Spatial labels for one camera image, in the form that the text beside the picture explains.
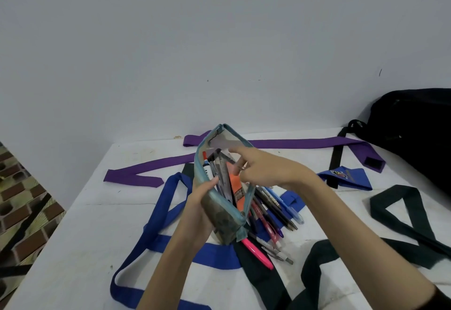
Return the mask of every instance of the white table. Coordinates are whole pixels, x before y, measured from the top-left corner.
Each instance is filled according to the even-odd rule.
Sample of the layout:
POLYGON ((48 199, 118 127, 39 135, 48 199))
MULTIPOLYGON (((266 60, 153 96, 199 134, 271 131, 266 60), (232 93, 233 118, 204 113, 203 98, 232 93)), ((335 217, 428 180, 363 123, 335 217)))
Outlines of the white table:
MULTIPOLYGON (((338 131, 339 129, 335 128, 258 133, 245 137, 249 140, 324 138, 335 136, 338 131)), ((111 277, 140 237, 143 225, 153 211, 162 186, 148 188, 107 183, 103 182, 104 175, 108 169, 118 169, 149 160, 195 152, 196 148, 185 148, 182 143, 183 139, 173 139, 113 144, 15 292, 7 309, 126 309, 120 303, 113 301, 110 296, 111 277)), ((302 162, 314 171, 321 172, 329 167, 332 148, 272 149, 268 151, 302 162)), ((421 191, 426 212, 437 240, 451 245, 449 230, 451 228, 451 199, 443 195, 424 176, 396 155, 380 148, 377 148, 377 151, 387 161, 384 171, 379 174, 364 168, 374 190, 363 192, 340 187, 338 195, 378 235, 416 244, 415 241, 394 233, 373 220, 368 212, 368 199, 371 195, 380 193, 394 184, 417 187, 421 191)), ((362 167, 348 147, 344 148, 341 164, 348 168, 362 167)), ((182 168, 182 165, 167 167, 151 171, 148 175, 160 176, 166 180, 168 176, 181 171, 182 168)), ((173 205, 184 200, 186 189, 183 188, 180 183, 173 199, 173 205)), ((402 201, 390 206, 389 210, 401 221, 409 223, 402 201)), ((303 288, 300 273, 310 248, 316 240, 326 238, 307 208, 304 208, 301 214, 305 219, 305 224, 300 226, 298 231, 284 230, 286 235, 283 242, 295 260, 295 265, 289 266, 286 263, 275 262, 292 298, 303 288)), ((176 223, 162 233, 171 235, 175 227, 176 223)), ((119 278, 118 283, 144 288, 160 256, 161 254, 156 252, 144 253, 119 278)), ((440 266, 443 274, 434 274, 431 280, 438 283, 446 294, 451 295, 451 287, 448 286, 451 284, 449 283, 451 282, 450 264, 448 261, 440 264, 443 265, 440 266)), ((208 272, 200 273, 192 270, 190 269, 183 295, 189 294, 193 298, 192 301, 202 303, 205 301, 206 295, 211 297, 211 285, 215 281, 208 278, 208 272)), ((357 286, 352 283, 353 280, 344 265, 335 264, 332 267, 324 264, 322 270, 323 274, 328 276, 328 282, 323 283, 322 279, 320 299, 324 292, 332 296, 323 297, 324 299, 320 301, 320 308, 369 309, 368 303, 357 286), (351 280, 351 287, 343 282, 346 279, 348 284, 351 280)), ((428 274, 431 271, 425 270, 424 273, 428 274)), ((242 282, 236 282, 234 280, 236 274, 224 273, 224 279, 229 290, 221 295, 214 295, 216 298, 223 297, 227 300, 224 302, 224 309, 237 307, 233 299, 238 297, 245 297, 252 301, 252 304, 256 304, 254 298, 258 300, 259 296, 250 283, 247 282, 243 285, 242 282)))

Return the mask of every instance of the white wall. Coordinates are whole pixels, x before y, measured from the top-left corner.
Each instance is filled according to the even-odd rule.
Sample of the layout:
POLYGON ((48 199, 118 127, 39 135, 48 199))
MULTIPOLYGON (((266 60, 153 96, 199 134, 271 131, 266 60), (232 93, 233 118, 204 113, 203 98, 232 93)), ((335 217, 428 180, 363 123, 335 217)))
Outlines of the white wall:
POLYGON ((68 207, 115 141, 338 126, 449 87, 450 32, 450 0, 0 0, 0 140, 68 207))

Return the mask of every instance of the blue pen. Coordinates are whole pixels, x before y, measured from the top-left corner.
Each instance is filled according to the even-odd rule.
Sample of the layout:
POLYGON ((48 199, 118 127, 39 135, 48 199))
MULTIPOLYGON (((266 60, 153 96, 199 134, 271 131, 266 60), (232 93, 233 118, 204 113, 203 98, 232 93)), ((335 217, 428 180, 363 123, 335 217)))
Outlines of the blue pen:
POLYGON ((278 194, 276 194, 272 189, 267 187, 265 187, 265 190, 268 191, 282 205, 282 207, 284 207, 285 210, 291 214, 291 216, 293 216, 293 219, 295 219, 297 223, 299 224, 304 223, 304 219, 302 218, 302 216, 296 210, 294 210, 293 207, 286 205, 278 194))

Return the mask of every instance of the printed logo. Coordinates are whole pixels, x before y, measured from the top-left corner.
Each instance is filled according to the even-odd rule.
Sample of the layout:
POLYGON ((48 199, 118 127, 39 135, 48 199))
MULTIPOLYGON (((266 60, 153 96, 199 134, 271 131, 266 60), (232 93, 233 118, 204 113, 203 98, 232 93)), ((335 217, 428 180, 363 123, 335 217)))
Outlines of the printed logo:
POLYGON ((340 171, 335 171, 335 170, 330 170, 330 172, 332 172, 334 175, 337 175, 341 178, 346 178, 348 179, 348 176, 346 176, 344 173, 340 172, 340 171))

